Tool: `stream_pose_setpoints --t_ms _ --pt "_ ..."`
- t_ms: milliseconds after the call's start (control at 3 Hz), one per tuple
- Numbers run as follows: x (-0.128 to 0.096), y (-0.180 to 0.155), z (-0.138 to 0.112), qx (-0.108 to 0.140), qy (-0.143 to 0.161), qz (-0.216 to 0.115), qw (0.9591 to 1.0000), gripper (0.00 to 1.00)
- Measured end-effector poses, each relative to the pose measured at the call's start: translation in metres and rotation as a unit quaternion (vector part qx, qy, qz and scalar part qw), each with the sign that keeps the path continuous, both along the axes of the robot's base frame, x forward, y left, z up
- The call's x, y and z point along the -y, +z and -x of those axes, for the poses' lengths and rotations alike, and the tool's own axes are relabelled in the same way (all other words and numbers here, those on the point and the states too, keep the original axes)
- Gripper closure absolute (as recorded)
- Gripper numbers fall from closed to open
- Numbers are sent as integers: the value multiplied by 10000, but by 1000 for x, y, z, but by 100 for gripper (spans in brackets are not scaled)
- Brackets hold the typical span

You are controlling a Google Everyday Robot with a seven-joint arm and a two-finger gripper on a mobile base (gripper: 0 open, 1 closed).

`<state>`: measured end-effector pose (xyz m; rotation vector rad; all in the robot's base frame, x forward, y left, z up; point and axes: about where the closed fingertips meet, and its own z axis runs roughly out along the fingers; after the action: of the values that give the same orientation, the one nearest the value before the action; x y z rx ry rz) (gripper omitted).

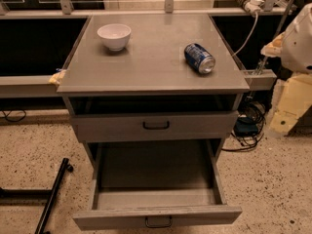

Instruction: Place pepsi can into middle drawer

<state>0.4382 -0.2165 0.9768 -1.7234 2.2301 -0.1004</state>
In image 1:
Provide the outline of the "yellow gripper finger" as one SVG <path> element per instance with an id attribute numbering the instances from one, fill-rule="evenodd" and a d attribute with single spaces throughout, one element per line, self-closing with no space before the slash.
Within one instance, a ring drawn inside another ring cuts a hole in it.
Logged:
<path id="1" fill-rule="evenodd" d="M 293 74 L 287 81 L 278 79 L 273 89 L 268 129 L 277 135 L 287 135 L 311 106 L 311 74 Z"/>

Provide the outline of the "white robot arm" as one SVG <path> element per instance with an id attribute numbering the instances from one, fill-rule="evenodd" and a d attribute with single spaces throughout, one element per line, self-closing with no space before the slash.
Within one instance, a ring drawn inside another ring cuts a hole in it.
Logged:
<path id="1" fill-rule="evenodd" d="M 305 5 L 261 53 L 280 58 L 282 66 L 292 72 L 269 125 L 271 131 L 287 135 L 312 105 L 312 4 Z"/>

